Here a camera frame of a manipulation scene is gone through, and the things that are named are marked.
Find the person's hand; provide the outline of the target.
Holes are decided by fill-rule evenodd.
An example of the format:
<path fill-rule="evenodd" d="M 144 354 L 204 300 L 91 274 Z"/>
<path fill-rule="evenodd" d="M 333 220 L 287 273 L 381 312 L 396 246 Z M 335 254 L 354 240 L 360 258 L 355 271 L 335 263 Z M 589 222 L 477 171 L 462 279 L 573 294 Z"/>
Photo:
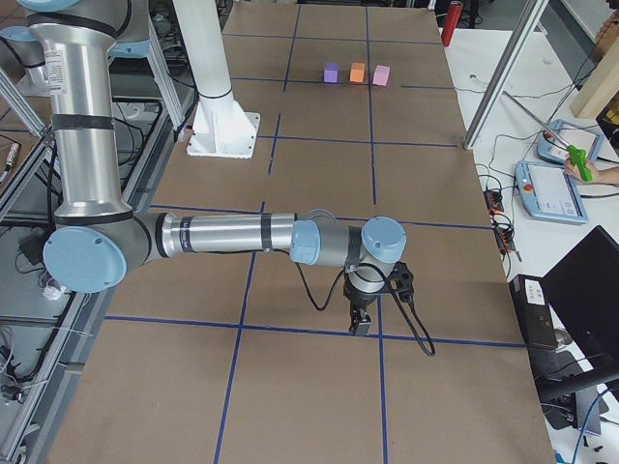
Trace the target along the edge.
<path fill-rule="evenodd" d="M 581 175 L 579 173 L 578 167 L 574 166 L 570 159 L 565 159 L 564 169 L 565 169 L 565 172 L 567 174 L 569 174 L 570 176 L 574 177 L 575 179 L 579 180 L 580 182 L 583 181 L 583 179 L 582 179 L 582 177 L 581 177 Z"/>

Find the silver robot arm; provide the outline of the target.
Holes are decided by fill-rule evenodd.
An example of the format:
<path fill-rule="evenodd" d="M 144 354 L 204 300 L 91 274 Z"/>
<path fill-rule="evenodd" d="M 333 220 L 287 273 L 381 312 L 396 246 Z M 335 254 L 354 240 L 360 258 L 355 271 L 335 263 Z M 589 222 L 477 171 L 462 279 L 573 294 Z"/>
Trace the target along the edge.
<path fill-rule="evenodd" d="M 406 234 L 389 217 L 360 227 L 325 214 L 177 217 L 139 214 L 122 197 L 110 90 L 116 46 L 150 49 L 144 1 L 28 1 L 27 35 L 43 49 L 63 200 L 44 245 L 51 276 L 79 293 L 98 293 L 146 263 L 181 253 L 284 252 L 298 266 L 339 269 L 350 331 L 366 334 L 368 306 L 390 294 L 412 305 L 401 260 Z"/>

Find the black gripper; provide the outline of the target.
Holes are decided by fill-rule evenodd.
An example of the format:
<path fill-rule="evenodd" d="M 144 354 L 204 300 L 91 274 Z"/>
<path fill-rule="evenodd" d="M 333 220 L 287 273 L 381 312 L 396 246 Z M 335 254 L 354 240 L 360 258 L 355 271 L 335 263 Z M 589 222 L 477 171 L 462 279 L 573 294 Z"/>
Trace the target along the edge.
<path fill-rule="evenodd" d="M 346 277 L 343 284 L 343 296 L 349 301 L 350 326 L 348 331 L 351 334 L 366 336 L 371 327 L 371 318 L 367 315 L 367 308 L 377 299 L 378 295 L 359 290 Z"/>

